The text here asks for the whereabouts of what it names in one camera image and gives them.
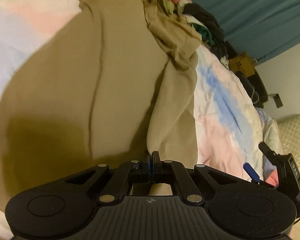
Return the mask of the tan t-shirt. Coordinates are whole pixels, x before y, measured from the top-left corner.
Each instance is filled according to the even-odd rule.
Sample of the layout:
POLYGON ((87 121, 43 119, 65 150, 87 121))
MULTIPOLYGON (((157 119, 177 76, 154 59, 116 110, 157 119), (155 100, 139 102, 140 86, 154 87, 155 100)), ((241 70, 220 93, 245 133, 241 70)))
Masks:
POLYGON ((193 167, 200 35, 159 0, 79 0, 81 12, 0 100, 0 210, 26 189, 158 151, 193 167))

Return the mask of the pile of mixed clothes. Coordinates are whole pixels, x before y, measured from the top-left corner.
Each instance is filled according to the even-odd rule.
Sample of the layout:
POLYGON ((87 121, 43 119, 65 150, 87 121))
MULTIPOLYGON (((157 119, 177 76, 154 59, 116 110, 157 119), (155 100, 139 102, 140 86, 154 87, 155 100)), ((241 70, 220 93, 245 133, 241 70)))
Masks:
POLYGON ((179 16, 184 16, 187 23, 194 27, 206 45, 221 63, 227 64, 228 50, 224 39, 224 30, 216 18, 191 0, 166 0, 171 2, 179 16))

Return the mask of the pastel pillow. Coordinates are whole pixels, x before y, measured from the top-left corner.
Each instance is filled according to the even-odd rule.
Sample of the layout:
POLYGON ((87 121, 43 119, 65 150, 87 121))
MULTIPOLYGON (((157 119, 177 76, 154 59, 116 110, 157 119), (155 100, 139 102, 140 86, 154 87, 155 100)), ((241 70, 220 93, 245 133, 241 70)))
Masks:
MULTIPOLYGON (((284 154, 280 140, 279 128, 276 120, 269 116, 263 109, 256 107, 259 119, 261 120, 263 141, 277 154, 284 154)), ((276 166, 263 155, 263 178, 270 185, 277 186, 279 179, 276 166)))

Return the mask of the quilted beige headboard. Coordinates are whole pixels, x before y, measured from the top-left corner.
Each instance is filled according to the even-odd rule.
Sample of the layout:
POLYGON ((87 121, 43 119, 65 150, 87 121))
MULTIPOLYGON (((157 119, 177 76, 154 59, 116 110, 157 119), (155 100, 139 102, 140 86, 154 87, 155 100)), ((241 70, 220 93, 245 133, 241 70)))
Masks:
POLYGON ((300 114, 289 116, 277 124, 284 154, 293 155, 300 171, 300 114))

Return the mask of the pastel bed duvet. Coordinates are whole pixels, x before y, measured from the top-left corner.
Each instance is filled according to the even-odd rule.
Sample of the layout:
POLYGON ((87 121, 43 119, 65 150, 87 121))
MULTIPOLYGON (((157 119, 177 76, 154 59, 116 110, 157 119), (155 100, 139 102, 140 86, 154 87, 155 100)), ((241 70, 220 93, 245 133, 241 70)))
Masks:
MULTIPOLYGON (((0 0, 0 100, 21 66, 80 12, 79 0, 0 0)), ((243 164, 250 163, 263 177, 262 126, 251 98, 206 46, 201 43, 196 53, 196 164, 248 179, 243 164)), ((4 211, 0 239, 10 239, 4 211)))

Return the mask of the black sofa chair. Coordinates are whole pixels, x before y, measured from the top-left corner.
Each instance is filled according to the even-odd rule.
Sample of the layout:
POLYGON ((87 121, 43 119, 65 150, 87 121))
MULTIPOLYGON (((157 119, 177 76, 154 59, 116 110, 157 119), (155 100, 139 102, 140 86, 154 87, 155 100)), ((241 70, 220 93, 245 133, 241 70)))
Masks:
POLYGON ((264 103, 268 101, 268 93, 258 72, 251 77, 245 77, 241 72, 236 72, 235 75, 241 81, 253 105, 257 108, 264 108, 264 103))

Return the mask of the brown paper bag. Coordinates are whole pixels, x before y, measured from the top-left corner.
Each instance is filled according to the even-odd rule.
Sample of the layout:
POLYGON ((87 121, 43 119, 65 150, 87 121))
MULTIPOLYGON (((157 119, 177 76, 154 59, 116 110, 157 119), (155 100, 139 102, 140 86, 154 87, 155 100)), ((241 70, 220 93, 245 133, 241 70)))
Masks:
POLYGON ((232 72, 241 72, 245 77, 251 77, 255 74, 255 67, 250 56, 243 52, 229 60, 229 67, 232 72))

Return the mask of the blue curtain right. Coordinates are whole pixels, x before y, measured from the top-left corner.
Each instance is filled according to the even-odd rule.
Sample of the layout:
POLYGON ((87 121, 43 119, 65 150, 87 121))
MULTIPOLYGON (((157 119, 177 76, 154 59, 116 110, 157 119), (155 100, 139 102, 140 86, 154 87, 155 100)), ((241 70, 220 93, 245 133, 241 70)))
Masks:
POLYGON ((300 0, 191 0, 213 14, 238 53, 266 62, 300 43, 300 0))

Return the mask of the black wall socket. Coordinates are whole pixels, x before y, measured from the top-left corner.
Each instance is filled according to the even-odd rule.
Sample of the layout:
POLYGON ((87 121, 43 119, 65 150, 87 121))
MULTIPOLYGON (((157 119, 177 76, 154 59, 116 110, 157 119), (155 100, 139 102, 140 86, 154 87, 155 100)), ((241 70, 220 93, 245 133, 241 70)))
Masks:
POLYGON ((273 99, 274 99, 274 102, 275 102, 275 105, 276 105, 277 108, 281 108, 283 106, 283 103, 282 103, 282 100, 281 100, 279 94, 275 94, 273 96, 273 99))

